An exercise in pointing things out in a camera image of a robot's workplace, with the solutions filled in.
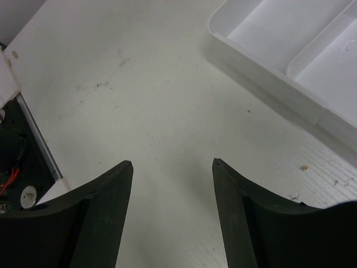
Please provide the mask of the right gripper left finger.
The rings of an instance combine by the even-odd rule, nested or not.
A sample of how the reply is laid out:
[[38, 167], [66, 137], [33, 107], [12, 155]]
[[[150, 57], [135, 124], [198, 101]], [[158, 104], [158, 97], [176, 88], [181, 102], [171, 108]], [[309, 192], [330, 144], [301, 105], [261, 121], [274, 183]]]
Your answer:
[[133, 165], [29, 210], [1, 215], [1, 267], [115, 267]]

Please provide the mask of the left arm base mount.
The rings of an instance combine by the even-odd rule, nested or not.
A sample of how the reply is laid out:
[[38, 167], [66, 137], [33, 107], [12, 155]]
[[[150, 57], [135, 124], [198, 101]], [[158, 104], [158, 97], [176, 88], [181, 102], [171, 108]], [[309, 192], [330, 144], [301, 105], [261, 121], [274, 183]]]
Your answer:
[[1, 108], [1, 214], [32, 208], [59, 176], [42, 134], [18, 94]]

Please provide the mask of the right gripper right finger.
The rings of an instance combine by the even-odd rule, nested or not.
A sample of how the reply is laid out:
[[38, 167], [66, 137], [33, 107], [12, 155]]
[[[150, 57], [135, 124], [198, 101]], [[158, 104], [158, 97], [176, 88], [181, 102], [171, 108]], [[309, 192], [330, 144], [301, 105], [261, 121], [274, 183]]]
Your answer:
[[356, 202], [325, 209], [283, 198], [221, 159], [212, 165], [229, 267], [355, 267]]

